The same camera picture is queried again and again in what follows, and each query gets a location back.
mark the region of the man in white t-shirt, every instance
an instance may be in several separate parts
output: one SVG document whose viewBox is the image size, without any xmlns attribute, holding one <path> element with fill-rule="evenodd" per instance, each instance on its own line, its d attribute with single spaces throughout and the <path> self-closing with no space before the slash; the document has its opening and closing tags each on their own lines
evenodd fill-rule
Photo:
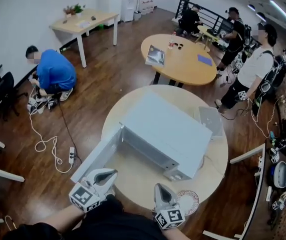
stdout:
<svg viewBox="0 0 286 240">
<path fill-rule="evenodd" d="M 272 48 L 276 43 L 276 39 L 277 33 L 272 25 L 258 25 L 258 41 L 262 46 L 256 49 L 252 56 L 246 60 L 235 82 L 230 86 L 224 97 L 215 101 L 220 113 L 231 109 L 240 101 L 239 92 L 244 91 L 246 97 L 250 97 L 256 91 L 273 67 Z"/>
</svg>

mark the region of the paper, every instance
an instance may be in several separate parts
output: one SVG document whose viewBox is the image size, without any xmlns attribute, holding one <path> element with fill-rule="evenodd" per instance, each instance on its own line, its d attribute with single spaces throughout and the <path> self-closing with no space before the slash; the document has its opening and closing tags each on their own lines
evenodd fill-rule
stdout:
<svg viewBox="0 0 286 240">
<path fill-rule="evenodd" d="M 90 25 L 90 23 L 88 21 L 84 21 L 84 20 L 76 23 L 76 26 L 78 26 L 82 29 L 88 28 L 89 25 Z"/>
<path fill-rule="evenodd" d="M 199 54 L 197 55 L 197 58 L 198 58 L 198 61 L 199 61 L 199 62 L 203 62 L 203 63 L 205 63 L 205 64 L 207 64 L 207 65 L 209 65 L 209 66 L 212 66 L 212 65 L 213 65 L 211 58 L 207 58 L 207 57 L 204 57 L 204 56 L 199 55 Z"/>
</svg>

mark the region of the white t-shirt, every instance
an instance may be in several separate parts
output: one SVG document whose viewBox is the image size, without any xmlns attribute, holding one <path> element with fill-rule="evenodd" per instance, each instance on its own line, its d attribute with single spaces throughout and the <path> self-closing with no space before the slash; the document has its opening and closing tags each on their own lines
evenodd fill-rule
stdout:
<svg viewBox="0 0 286 240">
<path fill-rule="evenodd" d="M 271 51 L 272 49 L 257 48 L 252 56 L 246 60 L 240 72 L 237 75 L 239 82 L 250 88 L 256 77 L 263 79 L 273 66 L 273 57 L 271 54 L 262 54 L 264 51 Z"/>
</svg>

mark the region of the man in blue shirt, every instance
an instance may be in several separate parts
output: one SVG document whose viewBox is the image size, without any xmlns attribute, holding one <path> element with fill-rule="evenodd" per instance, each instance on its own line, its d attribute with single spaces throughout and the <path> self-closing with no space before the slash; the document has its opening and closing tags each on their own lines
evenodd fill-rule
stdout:
<svg viewBox="0 0 286 240">
<path fill-rule="evenodd" d="M 26 58 L 31 63 L 38 65 L 38 80 L 33 78 L 30 81 L 40 88 L 40 95 L 48 97 L 62 93 L 60 100 L 67 100 L 76 84 L 74 66 L 55 50 L 39 52 L 34 45 L 27 48 Z"/>
</svg>

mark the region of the wooden floor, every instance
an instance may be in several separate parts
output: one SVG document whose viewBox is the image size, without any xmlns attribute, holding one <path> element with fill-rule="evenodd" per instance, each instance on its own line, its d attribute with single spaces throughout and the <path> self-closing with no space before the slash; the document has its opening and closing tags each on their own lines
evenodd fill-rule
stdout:
<svg viewBox="0 0 286 240">
<path fill-rule="evenodd" d="M 147 86 L 153 80 L 155 71 L 145 65 L 140 46 L 150 35 L 172 33 L 175 28 L 171 22 L 173 17 L 173 13 L 157 9 L 138 22 L 121 23 L 117 46 L 112 45 L 113 29 L 92 32 L 89 37 L 83 38 L 87 68 L 81 66 L 76 43 L 63 53 L 76 67 L 77 85 L 70 98 L 62 103 L 62 110 L 82 160 L 99 142 L 104 120 L 113 105 L 123 95 Z M 212 50 L 211 55 L 215 63 L 219 63 L 222 55 L 216 49 Z M 206 86 L 184 88 L 214 106 L 214 100 L 221 98 L 228 88 L 228 85 L 220 86 L 225 78 L 221 77 Z M 31 89 L 29 82 L 25 82 L 20 91 L 30 92 Z M 8 122 L 3 122 L 0 115 L 0 140 L 6 144 L 0 154 L 0 169 L 26 179 L 24 183 L 0 179 L 0 209 L 3 215 L 10 215 L 17 225 L 35 223 L 66 207 L 69 204 L 68 193 L 73 186 L 70 176 L 80 164 L 77 161 L 69 173 L 61 174 L 55 170 L 52 143 L 48 144 L 45 152 L 35 152 L 34 146 L 39 137 L 31 129 L 26 105 L 27 98 L 21 98 L 17 103 L 21 115 L 16 117 L 11 113 Z M 234 117 L 240 107 L 245 108 L 246 104 L 238 104 L 226 116 Z M 265 132 L 272 109 L 273 105 L 266 102 L 259 115 L 259 125 Z M 53 111 L 46 110 L 42 115 L 34 115 L 33 123 L 44 139 L 58 136 L 57 155 L 64 161 L 60 168 L 68 169 L 68 151 L 72 142 L 59 107 Z M 230 121 L 223 119 L 223 123 L 229 159 L 265 141 L 250 114 Z M 203 230 L 230 238 L 234 234 L 242 234 L 251 210 L 251 204 L 247 204 L 255 196 L 256 190 L 253 174 L 247 168 L 255 164 L 254 158 L 245 163 L 228 165 L 220 186 L 185 224 L 183 232 L 188 237 L 193 240 L 209 239 L 201 234 Z M 148 215 L 121 194 L 118 197 L 126 210 Z M 6 231 L 5 224 L 1 225 L 0 236 Z"/>
</svg>

